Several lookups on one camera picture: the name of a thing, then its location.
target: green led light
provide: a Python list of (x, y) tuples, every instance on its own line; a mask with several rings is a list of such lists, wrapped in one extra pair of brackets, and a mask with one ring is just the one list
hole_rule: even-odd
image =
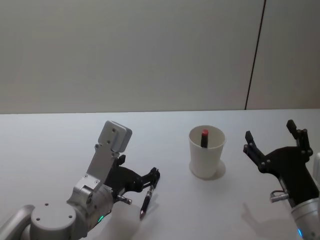
[(100, 223), (102, 221), (102, 219), (104, 219), (105, 216), (101, 216), (98, 220), (98, 223)]

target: table surface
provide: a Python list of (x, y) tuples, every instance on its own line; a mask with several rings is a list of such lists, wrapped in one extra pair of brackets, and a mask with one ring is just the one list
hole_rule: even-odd
[[(270, 203), (278, 180), (261, 174), (243, 153), (251, 130), (265, 154), (295, 141), (293, 119), (309, 130), (320, 152), (320, 109), (181, 111), (0, 115), (0, 218), (26, 204), (62, 202), (87, 170), (106, 120), (132, 129), (125, 166), (143, 175), (161, 173), (146, 217), (143, 193), (128, 193), (131, 206), (116, 203), (88, 240), (292, 240), (297, 229), (287, 202)], [(189, 131), (213, 125), (226, 135), (218, 174), (210, 180), (189, 170)], [(307, 163), (312, 170), (313, 157)]]

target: pen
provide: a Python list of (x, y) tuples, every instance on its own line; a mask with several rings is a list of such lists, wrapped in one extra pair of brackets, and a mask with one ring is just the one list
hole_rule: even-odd
[(207, 129), (203, 129), (202, 133), (201, 133), (201, 144), (200, 146), (202, 148), (208, 148), (208, 134), (209, 131)]
[(148, 190), (148, 192), (145, 195), (141, 210), (140, 210), (140, 220), (142, 220), (147, 212), (149, 203), (150, 203), (150, 199), (152, 197), (152, 193), (154, 192), (155, 187), (153, 185), (150, 186), (150, 189)]

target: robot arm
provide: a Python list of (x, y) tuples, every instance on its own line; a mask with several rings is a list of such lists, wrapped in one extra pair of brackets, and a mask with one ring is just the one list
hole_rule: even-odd
[(306, 162), (313, 154), (309, 145), (308, 131), (297, 130), (292, 120), (287, 128), (296, 140), (297, 146), (287, 146), (264, 155), (256, 146), (254, 139), (247, 131), (243, 152), (257, 165), (261, 173), (274, 175), (282, 190), (270, 194), (272, 203), (288, 200), (292, 207), (291, 214), (304, 239), (320, 237), (320, 221), (318, 217), (319, 190), (306, 168)]
[(131, 204), (126, 192), (141, 192), (156, 187), (160, 173), (154, 167), (145, 176), (122, 167), (124, 152), (132, 131), (116, 122), (107, 121), (95, 147), (92, 161), (74, 186), (65, 203), (27, 205), (1, 228), (0, 240), (78, 240), (87, 236), (108, 215), (113, 204)]

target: white wall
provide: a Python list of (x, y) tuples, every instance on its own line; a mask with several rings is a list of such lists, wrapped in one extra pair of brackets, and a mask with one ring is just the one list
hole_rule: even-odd
[(267, 0), (248, 109), (320, 108), (320, 1)]
[(263, 0), (1, 0), (0, 113), (245, 107)]

